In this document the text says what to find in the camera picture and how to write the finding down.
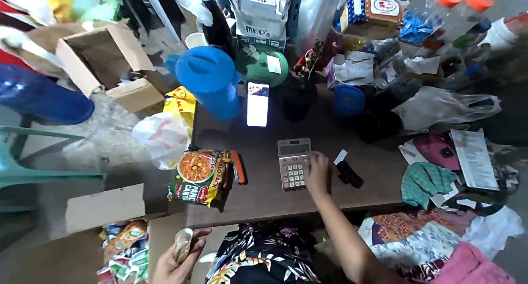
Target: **yellow plastic bag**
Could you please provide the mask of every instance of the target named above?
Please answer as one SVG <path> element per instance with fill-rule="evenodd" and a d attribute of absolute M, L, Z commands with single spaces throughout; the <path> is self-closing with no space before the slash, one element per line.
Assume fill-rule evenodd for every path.
<path fill-rule="evenodd" d="M 73 7 L 73 0 L 48 0 L 48 4 L 57 22 L 71 22 L 70 14 Z"/>
<path fill-rule="evenodd" d="M 180 86 L 175 90 L 165 94 L 165 106 L 163 112 L 171 112 L 173 114 L 180 114 L 183 120 L 189 125 L 189 137 L 193 133 L 194 122 L 194 108 L 196 106 L 196 98 L 185 87 Z"/>

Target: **pink cloth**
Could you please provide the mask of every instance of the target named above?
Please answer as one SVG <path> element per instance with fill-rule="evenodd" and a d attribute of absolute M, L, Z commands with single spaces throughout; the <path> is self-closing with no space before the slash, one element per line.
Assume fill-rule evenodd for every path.
<path fill-rule="evenodd" d="M 480 253 L 477 247 L 460 242 L 432 284 L 515 284 L 509 274 Z"/>

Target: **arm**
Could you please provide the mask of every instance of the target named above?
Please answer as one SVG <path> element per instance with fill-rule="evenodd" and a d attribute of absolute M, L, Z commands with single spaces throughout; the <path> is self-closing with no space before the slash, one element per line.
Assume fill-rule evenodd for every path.
<path fill-rule="evenodd" d="M 357 284 L 405 283 L 381 264 L 327 192 L 329 159 L 320 152 L 310 155 L 306 188 L 334 244 L 347 278 Z"/>

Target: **hand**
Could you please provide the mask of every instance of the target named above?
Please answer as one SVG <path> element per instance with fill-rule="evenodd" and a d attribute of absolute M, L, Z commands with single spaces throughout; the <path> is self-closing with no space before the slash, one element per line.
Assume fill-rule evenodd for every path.
<path fill-rule="evenodd" d="M 312 151 L 309 153 L 306 188 L 314 200 L 328 194 L 326 187 L 329 162 L 330 159 L 321 152 Z"/>
<path fill-rule="evenodd" d="M 193 239 L 191 240 L 191 250 L 181 265 L 177 264 L 174 259 L 174 249 L 176 248 L 176 245 L 174 244 L 170 246 L 158 259 L 158 264 L 154 270 L 152 284 L 185 283 L 191 277 L 193 267 L 205 246 L 205 238 L 200 237 L 210 234 L 212 230 L 213 229 L 211 228 L 194 230 Z"/>

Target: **green plastic chair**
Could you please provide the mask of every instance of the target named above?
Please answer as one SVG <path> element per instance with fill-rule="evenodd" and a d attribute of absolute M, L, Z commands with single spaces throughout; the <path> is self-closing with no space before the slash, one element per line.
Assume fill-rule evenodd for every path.
<path fill-rule="evenodd" d="M 0 125 L 0 189 L 17 184 L 54 183 L 102 180 L 104 174 L 98 172 L 68 172 L 62 170 L 30 169 L 19 165 L 10 152 L 10 145 L 4 141 L 10 132 L 18 134 L 36 134 L 56 138 L 80 140 L 84 137 L 66 133 L 39 131 L 31 128 Z M 0 206 L 0 213 L 30 211 L 25 206 Z"/>

